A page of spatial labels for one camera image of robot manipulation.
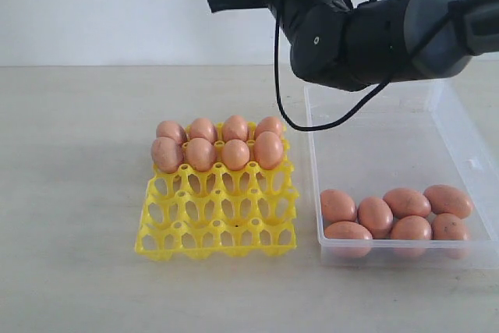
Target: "yellow egg tray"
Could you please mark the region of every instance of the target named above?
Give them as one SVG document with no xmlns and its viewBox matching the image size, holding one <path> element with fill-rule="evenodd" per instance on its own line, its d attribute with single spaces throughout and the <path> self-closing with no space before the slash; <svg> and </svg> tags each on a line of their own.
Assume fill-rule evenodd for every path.
<svg viewBox="0 0 499 333">
<path fill-rule="evenodd" d="M 217 124 L 218 139 L 221 127 Z M 250 139 L 256 124 L 249 122 Z M 275 169 L 262 169 L 252 159 L 241 171 L 221 163 L 223 141 L 217 141 L 218 161 L 207 172 L 183 164 L 175 173 L 153 165 L 147 184 L 135 251 L 152 260 L 169 260 L 176 253 L 205 259 L 222 252 L 244 257 L 252 250 L 280 256 L 296 248 L 292 220 L 299 197 L 292 185 L 289 142 L 282 137 L 285 156 Z"/>
</svg>

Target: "transparent plastic box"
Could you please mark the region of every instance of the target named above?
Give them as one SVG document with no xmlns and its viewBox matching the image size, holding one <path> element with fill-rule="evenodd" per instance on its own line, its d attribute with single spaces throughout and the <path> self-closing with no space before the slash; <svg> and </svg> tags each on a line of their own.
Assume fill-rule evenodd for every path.
<svg viewBox="0 0 499 333">
<path fill-rule="evenodd" d="M 344 115 L 365 93 L 310 85 L 305 89 L 308 125 Z M 499 268 L 499 175 L 495 160 L 468 117 L 450 80 L 393 83 L 345 124 L 309 133 L 317 232 L 324 265 L 366 267 Z M 395 187 L 424 191 L 433 184 L 466 191 L 476 209 L 465 219 L 471 241 L 327 239 L 320 192 L 340 189 L 358 204 Z M 359 259 L 339 257 L 342 247 L 371 246 Z M 422 247 L 406 259 L 396 248 Z M 460 260 L 446 256 L 463 249 Z"/>
</svg>

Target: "white table surface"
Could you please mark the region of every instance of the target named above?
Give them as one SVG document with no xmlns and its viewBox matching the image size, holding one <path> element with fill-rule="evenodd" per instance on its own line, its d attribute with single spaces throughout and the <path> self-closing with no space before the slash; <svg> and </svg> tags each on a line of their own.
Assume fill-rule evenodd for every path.
<svg viewBox="0 0 499 333">
<path fill-rule="evenodd" d="M 304 123 L 303 83 L 282 74 Z M 477 62 L 456 80 L 496 154 L 498 75 Z M 301 133 L 288 134 L 296 250 L 168 263 L 133 252 L 157 123 L 277 115 L 273 85 L 269 66 L 0 69 L 0 331 L 498 332 L 499 271 L 320 266 Z"/>
</svg>

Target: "brown egg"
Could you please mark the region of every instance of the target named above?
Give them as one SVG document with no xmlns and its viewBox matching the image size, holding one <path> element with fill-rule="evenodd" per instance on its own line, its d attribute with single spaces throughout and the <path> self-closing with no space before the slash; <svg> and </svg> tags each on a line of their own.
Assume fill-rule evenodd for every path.
<svg viewBox="0 0 499 333">
<path fill-rule="evenodd" d="M 393 214 L 384 200 L 367 197 L 359 204 L 359 224 L 367 228 L 374 239 L 385 238 L 393 225 Z"/>
<path fill-rule="evenodd" d="M 231 171 L 240 171 L 250 161 L 250 149 L 241 140 L 230 140 L 221 150 L 221 161 Z"/>
<path fill-rule="evenodd" d="M 194 138 L 187 144 L 186 160 L 198 172 L 206 172 L 216 162 L 217 151 L 208 140 Z"/>
<path fill-rule="evenodd" d="M 248 122 L 239 115 L 233 115 L 225 120 L 221 127 L 221 137 L 224 142 L 230 140 L 248 140 Z"/>
<path fill-rule="evenodd" d="M 172 139 L 160 136 L 150 147 L 150 156 L 157 168 L 164 173 L 177 172 L 184 161 L 182 148 Z"/>
<path fill-rule="evenodd" d="M 475 209 L 471 198 L 465 192 L 448 185 L 433 185 L 424 191 L 434 214 L 455 214 L 467 218 Z"/>
<path fill-rule="evenodd" d="M 390 239 L 431 240 L 431 225 L 421 216 L 406 216 L 397 221 L 391 230 Z M 395 248 L 400 257 L 415 258 L 426 252 L 426 248 Z"/>
<path fill-rule="evenodd" d="M 324 230 L 324 236 L 329 239 L 372 239 L 369 230 L 351 221 L 340 221 L 329 225 Z M 333 253 L 339 257 L 358 258 L 365 257 L 370 251 L 370 246 L 363 247 L 334 247 Z"/>
<path fill-rule="evenodd" d="M 431 223 L 434 239 L 437 241 L 469 241 L 469 230 L 465 222 L 454 214 L 439 214 Z M 444 249 L 451 259 L 462 259 L 469 249 Z"/>
<path fill-rule="evenodd" d="M 396 218 L 412 215 L 425 218 L 431 212 L 428 199 L 414 189 L 398 187 L 384 194 L 383 200 L 388 204 Z"/>
<path fill-rule="evenodd" d="M 210 119 L 195 119 L 193 123 L 190 124 L 189 138 L 191 140 L 194 138 L 204 138 L 210 143 L 215 143 L 218 139 L 217 128 L 215 128 L 215 125 L 213 125 Z"/>
<path fill-rule="evenodd" d="M 274 169 L 284 158 L 281 138 L 272 132 L 261 133 L 253 146 L 255 160 L 263 169 Z"/>
<path fill-rule="evenodd" d="M 177 144 L 183 145 L 187 142 L 187 134 L 184 128 L 180 126 L 175 121 L 163 121 L 160 122 L 156 128 L 156 137 L 167 136 L 172 138 Z"/>
<path fill-rule="evenodd" d="M 330 223 L 357 219 L 356 202 L 341 190 L 328 189 L 320 193 L 320 209 Z"/>
<path fill-rule="evenodd" d="M 263 132 L 272 132 L 276 133 L 279 137 L 282 136 L 282 131 L 284 126 L 282 125 L 282 121 L 274 116 L 269 116 L 260 121 L 255 128 L 255 139 Z"/>
</svg>

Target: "white wall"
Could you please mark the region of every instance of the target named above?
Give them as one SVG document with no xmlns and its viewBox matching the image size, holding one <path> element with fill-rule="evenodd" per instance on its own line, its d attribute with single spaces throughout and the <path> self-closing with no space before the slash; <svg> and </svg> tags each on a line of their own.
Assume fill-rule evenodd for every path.
<svg viewBox="0 0 499 333">
<path fill-rule="evenodd" d="M 273 28 L 205 0 L 0 0 L 0 66 L 270 63 Z"/>
</svg>

